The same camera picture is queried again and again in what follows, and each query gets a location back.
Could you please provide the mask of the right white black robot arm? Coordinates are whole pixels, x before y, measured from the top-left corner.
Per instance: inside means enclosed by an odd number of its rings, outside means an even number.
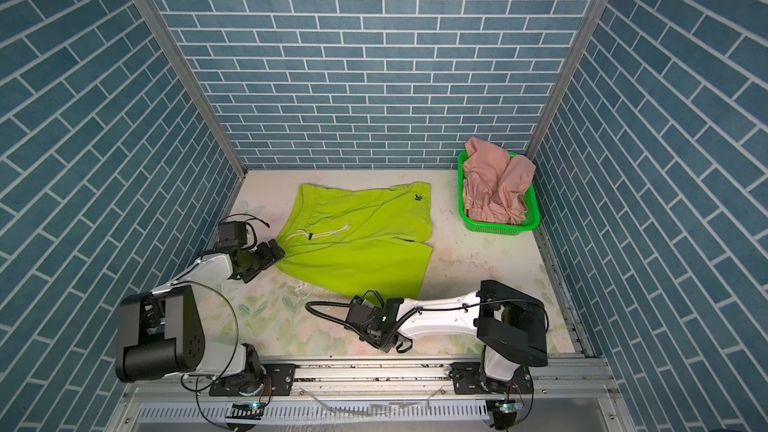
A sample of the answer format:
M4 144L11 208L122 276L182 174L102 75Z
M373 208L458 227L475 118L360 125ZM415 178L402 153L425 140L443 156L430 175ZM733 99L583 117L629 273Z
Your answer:
M495 280L447 299L391 298L375 305L357 296L344 319L347 330L382 351L432 336L472 336L482 343L480 387L522 395L534 392L531 370L548 365L549 326L540 300Z

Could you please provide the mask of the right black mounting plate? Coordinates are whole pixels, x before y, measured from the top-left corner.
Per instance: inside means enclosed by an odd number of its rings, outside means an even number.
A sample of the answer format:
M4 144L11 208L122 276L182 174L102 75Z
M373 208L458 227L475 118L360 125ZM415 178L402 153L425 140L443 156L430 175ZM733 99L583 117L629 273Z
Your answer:
M532 394L533 379L528 367L517 366L512 378L507 381L489 378L482 370L480 362L454 362L451 364L449 378L457 395L472 394Z

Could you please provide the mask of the pink shorts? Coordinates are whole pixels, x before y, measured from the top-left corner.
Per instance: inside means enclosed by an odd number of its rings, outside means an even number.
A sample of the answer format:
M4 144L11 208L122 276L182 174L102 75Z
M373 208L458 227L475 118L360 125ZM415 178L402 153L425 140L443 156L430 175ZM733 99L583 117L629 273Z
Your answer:
M465 144L462 198L466 216L475 222L520 226L529 207L524 197L536 166L523 155L479 138Z

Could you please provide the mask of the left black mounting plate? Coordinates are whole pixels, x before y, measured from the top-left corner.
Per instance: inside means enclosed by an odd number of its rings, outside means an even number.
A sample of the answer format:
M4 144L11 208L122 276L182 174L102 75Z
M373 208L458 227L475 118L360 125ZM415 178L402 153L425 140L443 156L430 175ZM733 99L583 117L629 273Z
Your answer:
M212 397L288 396L297 366L294 363L267 363L258 376L249 372L217 380L209 389Z

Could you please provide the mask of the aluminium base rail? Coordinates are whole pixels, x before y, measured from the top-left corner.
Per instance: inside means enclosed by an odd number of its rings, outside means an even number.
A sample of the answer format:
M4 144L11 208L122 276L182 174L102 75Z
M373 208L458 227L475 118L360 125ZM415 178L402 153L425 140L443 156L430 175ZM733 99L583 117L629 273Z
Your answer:
M117 410L144 403L182 403L219 405L225 402L254 402L275 405L289 400L315 397L325 402L333 400L432 400L454 397L512 398L512 399L597 399L617 402L621 393L607 362L582 356L560 356L546 367L531 370L534 392L522 394L457 395L448 374L454 362L477 362L476 358L377 356L331 359L276 359L267 363L294 363L297 368L293 387L288 396L212 397L208 391L196 395L190 389L193 380L176 377L154 382L139 382L128 386L118 402Z

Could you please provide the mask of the black mounting plate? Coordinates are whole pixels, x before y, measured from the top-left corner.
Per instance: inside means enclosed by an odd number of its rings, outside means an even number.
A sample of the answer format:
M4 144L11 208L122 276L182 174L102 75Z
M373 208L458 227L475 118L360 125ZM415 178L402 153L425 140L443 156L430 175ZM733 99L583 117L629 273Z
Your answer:
M480 362L454 362L451 364L449 378L457 395L472 394L532 394L533 379L528 367L517 366L512 378L507 381L489 378L482 370Z
M212 397L288 396L297 366L294 363L267 363L258 376L249 372L217 380L209 389Z

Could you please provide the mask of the aluminium corner post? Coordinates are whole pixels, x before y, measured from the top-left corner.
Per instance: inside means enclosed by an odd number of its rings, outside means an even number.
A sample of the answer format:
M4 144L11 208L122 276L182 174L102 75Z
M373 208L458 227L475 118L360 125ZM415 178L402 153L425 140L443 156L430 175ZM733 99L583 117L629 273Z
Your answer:
M160 46L169 64L176 72L184 90L192 99L199 115L209 127L221 151L228 159L239 179L247 174L247 168L228 137L210 101L191 70L170 28L166 24L154 0L132 0L139 14Z
M524 152L529 159L533 159L536 156L543 143L545 135L557 114L567 88L573 79L587 46L589 45L590 39L607 7L608 1L609 0L590 0L585 10L583 20L574 36L573 43L562 63L557 80L552 87L545 106L542 108L539 120L533 129L528 147Z

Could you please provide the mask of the left aluminium corner post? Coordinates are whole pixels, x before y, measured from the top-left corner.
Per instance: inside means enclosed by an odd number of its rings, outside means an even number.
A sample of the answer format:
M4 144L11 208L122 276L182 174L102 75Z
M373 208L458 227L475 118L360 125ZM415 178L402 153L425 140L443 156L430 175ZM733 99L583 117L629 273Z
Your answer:
M228 137L210 101L191 70L170 28L166 24L154 0L132 0L139 14L160 46L169 64L176 72L184 90L192 99L199 115L209 127L221 151L228 159L239 179L247 174L247 168Z

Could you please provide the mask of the lime green shorts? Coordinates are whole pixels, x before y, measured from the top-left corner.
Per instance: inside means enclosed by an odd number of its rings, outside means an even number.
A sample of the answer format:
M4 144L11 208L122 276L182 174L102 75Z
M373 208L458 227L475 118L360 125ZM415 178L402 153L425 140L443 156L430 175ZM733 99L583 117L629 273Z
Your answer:
M277 268L346 297L416 299L433 252L431 185L348 191L303 184L277 237Z

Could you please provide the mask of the green plastic basket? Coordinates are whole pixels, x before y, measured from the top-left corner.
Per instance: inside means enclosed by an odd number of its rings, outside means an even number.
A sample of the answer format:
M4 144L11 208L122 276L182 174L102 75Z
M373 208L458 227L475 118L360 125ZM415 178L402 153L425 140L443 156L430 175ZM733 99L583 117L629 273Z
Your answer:
M517 236L523 232L531 232L535 230L541 220L540 211L538 207L538 200L535 192L535 187L533 185L530 186L527 193L525 194L524 200L525 203L528 205L529 210L526 215L525 222L520 226L507 226L507 225L500 225L500 224L491 224L491 223L481 223L481 222L475 222L470 220L463 210L463 198L462 198L462 182L463 182L463 172L461 170L461 166L465 159L467 158L466 151L462 151L459 153L457 158L457 165L458 165L458 213L460 218L462 219L464 226L471 232L482 232L482 233L489 233L489 234L497 234L497 235L504 235L504 236Z

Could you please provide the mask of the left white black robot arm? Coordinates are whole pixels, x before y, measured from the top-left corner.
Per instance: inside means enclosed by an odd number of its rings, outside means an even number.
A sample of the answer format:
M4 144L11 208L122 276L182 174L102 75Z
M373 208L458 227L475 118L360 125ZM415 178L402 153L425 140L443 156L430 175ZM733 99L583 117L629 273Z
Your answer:
M236 318L235 307L217 286L225 281L247 284L284 257L275 240L251 248L218 246L201 252L170 281L124 298L117 311L117 378L135 383L175 375L207 377L210 384L191 390L229 397L271 394L273 379L255 346L241 340L239 324L234 324L231 344L207 337L198 303L200 295L212 294Z

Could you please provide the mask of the right aluminium corner post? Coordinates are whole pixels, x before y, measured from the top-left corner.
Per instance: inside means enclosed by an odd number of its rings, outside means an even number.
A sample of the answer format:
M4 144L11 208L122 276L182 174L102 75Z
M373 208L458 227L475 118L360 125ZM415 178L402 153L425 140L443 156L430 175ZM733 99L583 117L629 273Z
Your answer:
M542 108L539 120L533 129L528 147L524 152L529 159L533 159L536 156L543 143L545 135L557 114L567 88L573 79L587 46L589 45L590 39L607 7L608 1L609 0L590 0L585 10L583 20L574 36L573 43L562 63L557 80L552 87L545 106Z

